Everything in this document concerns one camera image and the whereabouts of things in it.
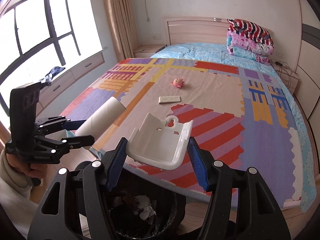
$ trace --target drawer handle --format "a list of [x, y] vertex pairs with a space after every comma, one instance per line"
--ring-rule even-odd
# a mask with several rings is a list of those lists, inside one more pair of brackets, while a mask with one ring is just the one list
[[54, 88], [53, 91], [56, 91], [59, 87], [60, 87], [60, 85], [58, 85], [56, 88]]

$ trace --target window frame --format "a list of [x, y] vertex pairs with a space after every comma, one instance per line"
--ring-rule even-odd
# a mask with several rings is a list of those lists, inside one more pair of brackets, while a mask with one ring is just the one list
[[[49, 35], [50, 37], [47, 38], [46, 40], [42, 41], [41, 43], [37, 44], [36, 46], [32, 47], [30, 50], [28, 50], [27, 52], [25, 52], [24, 54], [22, 53], [21, 50], [21, 46], [20, 46], [20, 41], [19, 41], [19, 36], [18, 36], [18, 28], [17, 28], [17, 22], [16, 22], [16, 7], [25, 2], [27, 0], [20, 0], [19, 2], [15, 3], [14, 5], [10, 6], [5, 13], [9, 12], [10, 10], [14, 9], [14, 29], [15, 29], [15, 36], [16, 36], [16, 42], [17, 42], [17, 46], [18, 46], [18, 50], [19, 50], [19, 54], [20, 56], [14, 60], [1, 74], [0, 74], [0, 85], [4, 82], [4, 80], [13, 73], [13, 71], [15, 71], [22, 63], [24, 63], [25, 61], [27, 61], [29, 58], [31, 58], [33, 55], [37, 54], [39, 51], [41, 51], [42, 49], [44, 49], [45, 47], [53, 44], [55, 47], [55, 50], [57, 52], [58, 58], [60, 60], [61, 66], [64, 66], [66, 64], [66, 61], [63, 57], [63, 53], [61, 51], [61, 47], [59, 44], [59, 40], [61, 40], [62, 38], [65, 38], [66, 36], [72, 35], [73, 40], [75, 42], [76, 45], [76, 49], [78, 52], [78, 55], [80, 56], [80, 50], [79, 50], [79, 46], [78, 43], [76, 41], [76, 36], [73, 30], [73, 26], [72, 26], [72, 22], [71, 22], [71, 18], [70, 18], [70, 12], [69, 12], [69, 6], [68, 6], [68, 0], [65, 0], [66, 2], [66, 9], [67, 9], [67, 14], [68, 14], [68, 20], [70, 23], [70, 29], [71, 31], [68, 33], [65, 33], [59, 37], [57, 37], [57, 33], [55, 31], [54, 28], [54, 24], [53, 24], [53, 18], [52, 18], [52, 13], [51, 13], [51, 7], [50, 7], [50, 2], [49, 0], [44, 0], [44, 11], [45, 11], [45, 16], [46, 16], [46, 20], [47, 20], [47, 25], [48, 25], [48, 30], [49, 30]], [[0, 105], [3, 108], [3, 110], [5, 111], [5, 113], [7, 114], [7, 116], [9, 116], [9, 107], [7, 106], [6, 102], [4, 101], [1, 93], [0, 93]]]

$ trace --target blue floral bed sheet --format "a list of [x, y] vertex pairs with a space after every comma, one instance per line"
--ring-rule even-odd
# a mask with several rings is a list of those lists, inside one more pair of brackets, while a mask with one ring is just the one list
[[184, 43], [172, 45], [154, 54], [152, 58], [183, 58], [216, 62], [260, 71], [264, 74], [275, 77], [281, 85], [289, 102], [299, 134], [303, 161], [303, 190], [300, 208], [303, 212], [308, 210], [316, 198], [316, 184], [314, 179], [311, 144], [302, 114], [294, 101], [294, 98], [273, 67], [263, 65], [250, 59], [229, 55], [225, 45], [212, 43]]

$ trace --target silver screw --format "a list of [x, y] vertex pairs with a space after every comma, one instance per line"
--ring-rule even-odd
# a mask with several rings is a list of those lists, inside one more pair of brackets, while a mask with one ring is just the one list
[[256, 174], [257, 173], [257, 170], [255, 168], [249, 168], [249, 172], [251, 174]]
[[215, 161], [213, 164], [214, 164], [214, 166], [222, 167], [223, 162], [222, 161]]
[[99, 162], [99, 161], [94, 161], [92, 164], [92, 167], [99, 167], [100, 165], [101, 165], [101, 162]]
[[62, 174], [65, 174], [67, 172], [67, 169], [66, 168], [61, 168], [58, 172], [59, 172], [60, 175], [62, 175]]

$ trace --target bed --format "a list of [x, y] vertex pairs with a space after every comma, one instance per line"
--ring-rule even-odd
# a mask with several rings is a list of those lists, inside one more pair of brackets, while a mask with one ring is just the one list
[[[88, 118], [108, 98], [116, 97], [127, 111], [94, 144], [103, 155], [121, 137], [129, 138], [151, 112], [158, 118], [177, 115], [180, 122], [195, 120], [193, 136], [230, 167], [255, 166], [282, 209], [306, 211], [316, 197], [313, 156], [303, 117], [287, 88], [271, 66], [227, 53], [226, 20], [174, 18], [165, 20], [168, 47], [152, 58], [127, 59], [107, 71], [64, 111]], [[183, 89], [170, 81], [183, 78]], [[159, 105], [164, 95], [182, 101]], [[208, 202], [210, 194], [197, 184], [186, 155], [173, 171], [134, 162], [124, 168], [162, 187]], [[232, 206], [236, 207], [237, 191]]]

